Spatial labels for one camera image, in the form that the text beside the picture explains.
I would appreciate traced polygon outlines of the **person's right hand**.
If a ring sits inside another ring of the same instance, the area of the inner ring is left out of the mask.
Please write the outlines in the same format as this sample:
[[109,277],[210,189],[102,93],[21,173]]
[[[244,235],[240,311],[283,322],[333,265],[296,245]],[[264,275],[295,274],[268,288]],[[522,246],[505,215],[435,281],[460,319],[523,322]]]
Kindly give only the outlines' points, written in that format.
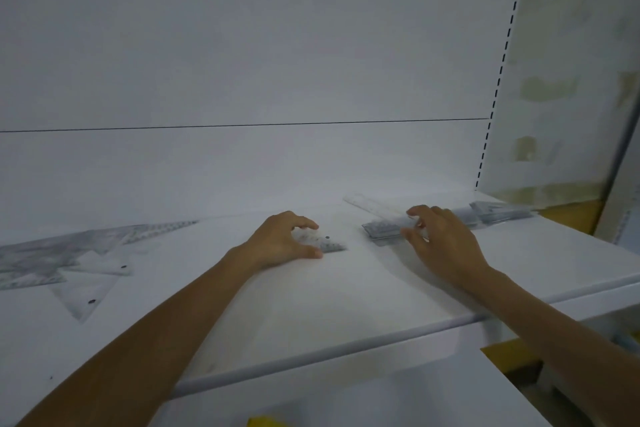
[[406,211],[420,218],[415,229],[426,239],[426,253],[416,253],[437,277],[472,292],[476,284],[490,278],[489,266],[476,236],[448,208],[420,204]]

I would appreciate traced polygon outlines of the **large grey packed set square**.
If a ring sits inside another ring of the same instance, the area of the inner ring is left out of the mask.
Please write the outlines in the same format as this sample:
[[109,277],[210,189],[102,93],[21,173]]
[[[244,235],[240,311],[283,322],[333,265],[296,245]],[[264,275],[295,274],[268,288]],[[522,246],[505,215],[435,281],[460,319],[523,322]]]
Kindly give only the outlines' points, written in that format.
[[92,229],[62,236],[0,246],[0,291],[48,286],[65,279],[75,259],[94,251],[115,253],[134,266],[132,259],[154,249],[142,242],[198,224],[198,220]]

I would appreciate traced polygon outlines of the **white stained side panel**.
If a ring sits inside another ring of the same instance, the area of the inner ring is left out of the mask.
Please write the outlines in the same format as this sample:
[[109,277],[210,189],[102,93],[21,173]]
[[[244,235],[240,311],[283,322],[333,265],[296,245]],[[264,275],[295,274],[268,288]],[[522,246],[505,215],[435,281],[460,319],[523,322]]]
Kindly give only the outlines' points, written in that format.
[[640,0],[517,0],[478,191],[600,199],[640,93]]

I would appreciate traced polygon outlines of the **person's left forearm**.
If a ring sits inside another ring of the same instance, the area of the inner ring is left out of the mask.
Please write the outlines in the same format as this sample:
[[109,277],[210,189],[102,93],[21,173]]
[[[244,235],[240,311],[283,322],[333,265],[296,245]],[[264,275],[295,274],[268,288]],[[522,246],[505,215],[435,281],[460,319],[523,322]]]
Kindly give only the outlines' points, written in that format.
[[137,321],[15,427],[147,427],[253,275],[244,246]]

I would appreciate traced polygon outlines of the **white lower shelf board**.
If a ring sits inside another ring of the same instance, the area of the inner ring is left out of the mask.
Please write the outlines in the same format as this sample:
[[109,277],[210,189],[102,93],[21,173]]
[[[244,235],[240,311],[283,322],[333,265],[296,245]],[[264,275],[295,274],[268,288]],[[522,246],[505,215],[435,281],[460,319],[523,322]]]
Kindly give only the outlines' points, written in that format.
[[258,416],[290,427],[551,427],[479,350],[232,414],[196,395],[169,403],[149,427],[246,427]]

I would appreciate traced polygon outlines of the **clear triangle set square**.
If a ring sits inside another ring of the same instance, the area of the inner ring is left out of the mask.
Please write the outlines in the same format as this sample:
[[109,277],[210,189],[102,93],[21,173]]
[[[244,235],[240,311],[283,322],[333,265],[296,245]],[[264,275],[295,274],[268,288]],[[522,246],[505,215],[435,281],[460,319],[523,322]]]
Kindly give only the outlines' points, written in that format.
[[61,275],[65,281],[47,287],[79,324],[92,315],[119,279],[117,275],[76,271],[62,271]]

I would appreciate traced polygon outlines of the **white metal shelf board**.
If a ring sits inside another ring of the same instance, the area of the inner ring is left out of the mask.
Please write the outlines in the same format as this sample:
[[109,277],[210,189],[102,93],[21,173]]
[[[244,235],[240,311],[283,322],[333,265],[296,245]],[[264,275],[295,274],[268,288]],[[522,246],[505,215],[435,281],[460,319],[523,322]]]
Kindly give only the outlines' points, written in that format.
[[[302,210],[344,252],[250,280],[205,339],[169,401],[204,395],[238,413],[391,374],[501,342],[508,332],[434,278],[404,240],[379,246],[372,215],[346,203]],[[47,286],[0,291],[0,425],[14,426],[97,351],[244,241],[267,216],[247,213],[142,242],[79,324]],[[577,319],[640,303],[640,256],[545,218],[475,230],[495,269]]]

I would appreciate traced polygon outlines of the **small clear set square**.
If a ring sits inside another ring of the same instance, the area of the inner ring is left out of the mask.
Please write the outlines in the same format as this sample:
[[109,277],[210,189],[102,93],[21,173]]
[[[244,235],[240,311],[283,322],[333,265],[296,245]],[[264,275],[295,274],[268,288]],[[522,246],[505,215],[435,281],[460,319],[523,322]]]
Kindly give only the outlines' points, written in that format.
[[133,267],[125,257],[115,253],[101,255],[94,251],[86,252],[76,258],[68,270],[110,276],[130,276],[133,274]]

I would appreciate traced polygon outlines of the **grey packed ruler set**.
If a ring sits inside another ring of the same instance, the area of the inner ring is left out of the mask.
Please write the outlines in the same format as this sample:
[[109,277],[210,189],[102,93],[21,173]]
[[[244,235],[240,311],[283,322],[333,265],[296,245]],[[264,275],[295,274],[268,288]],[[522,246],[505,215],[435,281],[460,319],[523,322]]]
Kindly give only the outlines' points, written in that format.
[[[454,208],[452,213],[470,230],[484,227],[479,216],[470,207]],[[375,220],[362,225],[364,233],[369,239],[378,243],[390,243],[393,240],[402,238],[401,229],[415,228],[419,224],[420,218],[412,216],[401,216],[390,220]]]
[[524,220],[537,216],[533,208],[523,204],[510,204],[492,201],[473,201],[471,209],[486,227],[508,221]]

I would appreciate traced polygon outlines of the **slotted white shelf upright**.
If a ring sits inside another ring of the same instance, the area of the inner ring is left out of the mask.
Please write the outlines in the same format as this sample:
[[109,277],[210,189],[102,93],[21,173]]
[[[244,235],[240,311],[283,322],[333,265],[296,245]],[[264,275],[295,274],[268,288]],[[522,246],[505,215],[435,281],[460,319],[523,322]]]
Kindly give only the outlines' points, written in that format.
[[507,34],[506,34],[506,41],[505,41],[505,44],[504,44],[504,49],[501,52],[502,58],[500,60],[500,67],[499,67],[497,83],[496,83],[495,91],[494,91],[494,94],[493,94],[491,113],[490,113],[490,117],[488,119],[488,124],[487,124],[487,127],[486,127],[486,134],[485,134],[484,141],[483,141],[483,149],[482,149],[482,154],[481,154],[481,160],[479,162],[479,168],[478,168],[478,172],[477,172],[476,185],[475,185],[475,189],[474,189],[474,191],[476,191],[476,192],[481,192],[481,184],[483,183],[483,178],[482,178],[483,170],[487,166],[487,164],[485,163],[486,154],[488,153],[489,140],[490,140],[490,135],[491,135],[491,132],[492,132],[492,124],[493,124],[493,121],[494,121],[494,115],[495,115],[495,112],[496,112],[497,102],[499,100],[500,85],[501,85],[501,81],[504,79],[505,67],[507,66],[507,56],[508,56],[508,51],[509,51],[509,44],[511,42],[511,33],[513,31],[514,20],[516,19],[517,10],[518,10],[518,0],[513,0],[512,7],[509,9],[509,24],[508,24]]

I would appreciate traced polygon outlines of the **person's right forearm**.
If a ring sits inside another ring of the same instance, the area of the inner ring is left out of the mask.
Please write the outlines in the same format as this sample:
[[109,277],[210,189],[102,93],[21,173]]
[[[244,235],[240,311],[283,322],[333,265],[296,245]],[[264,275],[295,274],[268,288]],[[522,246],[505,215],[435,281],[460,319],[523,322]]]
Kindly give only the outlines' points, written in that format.
[[555,372],[572,400],[604,427],[640,427],[640,358],[525,291],[480,268],[461,288]]

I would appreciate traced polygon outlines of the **small clear triangle ruler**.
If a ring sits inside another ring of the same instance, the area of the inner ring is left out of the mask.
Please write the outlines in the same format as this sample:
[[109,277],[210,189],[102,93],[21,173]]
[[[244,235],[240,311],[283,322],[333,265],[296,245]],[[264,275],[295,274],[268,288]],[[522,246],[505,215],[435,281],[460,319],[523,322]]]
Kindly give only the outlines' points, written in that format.
[[348,249],[345,243],[335,241],[330,236],[323,235],[319,230],[295,228],[291,234],[297,243],[313,246],[321,250],[323,254],[344,252]]

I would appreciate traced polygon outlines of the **clear straight ruler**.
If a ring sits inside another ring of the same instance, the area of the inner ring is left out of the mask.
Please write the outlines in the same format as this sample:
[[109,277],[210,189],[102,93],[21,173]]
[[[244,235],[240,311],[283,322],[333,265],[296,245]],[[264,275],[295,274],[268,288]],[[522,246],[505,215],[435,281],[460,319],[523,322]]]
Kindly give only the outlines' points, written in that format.
[[346,203],[374,215],[377,218],[376,220],[390,220],[407,215],[360,193],[347,194],[342,199]]

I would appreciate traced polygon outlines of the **person's left hand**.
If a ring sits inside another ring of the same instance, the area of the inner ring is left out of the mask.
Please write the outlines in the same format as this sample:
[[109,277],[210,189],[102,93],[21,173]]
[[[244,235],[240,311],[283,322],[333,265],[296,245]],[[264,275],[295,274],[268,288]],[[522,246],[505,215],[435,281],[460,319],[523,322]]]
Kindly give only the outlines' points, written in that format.
[[318,224],[305,216],[285,211],[269,216],[242,244],[233,247],[226,257],[245,273],[256,273],[295,260],[281,260],[284,246],[299,244],[292,237],[292,230],[319,228]]

